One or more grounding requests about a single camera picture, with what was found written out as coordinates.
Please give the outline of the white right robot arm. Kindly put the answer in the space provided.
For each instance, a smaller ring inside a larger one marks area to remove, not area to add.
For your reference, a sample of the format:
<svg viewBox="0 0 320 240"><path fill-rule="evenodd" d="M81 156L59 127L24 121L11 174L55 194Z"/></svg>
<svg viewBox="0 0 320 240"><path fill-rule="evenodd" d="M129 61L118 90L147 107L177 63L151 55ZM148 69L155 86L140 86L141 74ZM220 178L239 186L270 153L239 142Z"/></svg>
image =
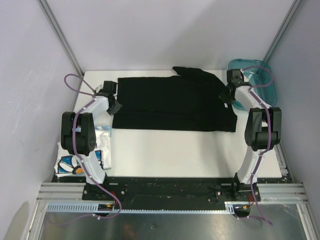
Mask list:
<svg viewBox="0 0 320 240"><path fill-rule="evenodd" d="M282 111L270 106L255 93L254 87L245 81L241 69L226 71L226 86L219 98L229 105L239 102L248 113L244 131L247 150L243 163L235 174L238 183L230 188L231 196L242 201L249 194L246 185L257 182L257 172L263 158L281 141Z"/></svg>

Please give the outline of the black t-shirt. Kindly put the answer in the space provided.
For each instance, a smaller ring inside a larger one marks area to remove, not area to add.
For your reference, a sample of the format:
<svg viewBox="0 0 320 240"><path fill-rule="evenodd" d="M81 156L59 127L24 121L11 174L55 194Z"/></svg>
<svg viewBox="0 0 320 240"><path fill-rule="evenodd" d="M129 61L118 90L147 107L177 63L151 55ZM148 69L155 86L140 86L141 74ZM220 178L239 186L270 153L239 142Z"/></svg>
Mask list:
<svg viewBox="0 0 320 240"><path fill-rule="evenodd" d="M169 77L118 79L114 129L199 132L236 131L238 117L219 95L225 85L213 73L174 66Z"/></svg>

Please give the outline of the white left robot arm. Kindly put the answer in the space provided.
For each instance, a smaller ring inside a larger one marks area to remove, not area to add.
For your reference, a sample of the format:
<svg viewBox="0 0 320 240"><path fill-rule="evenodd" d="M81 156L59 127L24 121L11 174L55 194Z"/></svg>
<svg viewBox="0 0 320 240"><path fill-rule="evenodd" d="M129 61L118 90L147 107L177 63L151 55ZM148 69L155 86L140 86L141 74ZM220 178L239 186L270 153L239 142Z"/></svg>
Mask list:
<svg viewBox="0 0 320 240"><path fill-rule="evenodd" d="M111 188L104 184L106 173L95 154L95 120L103 113L113 116L120 110L122 105L116 100L117 88L116 82L104 81L101 88L91 95L88 103L77 112L64 112L61 117L61 147L79 159L86 182L95 185L93 194L100 200L110 196Z"/></svg>

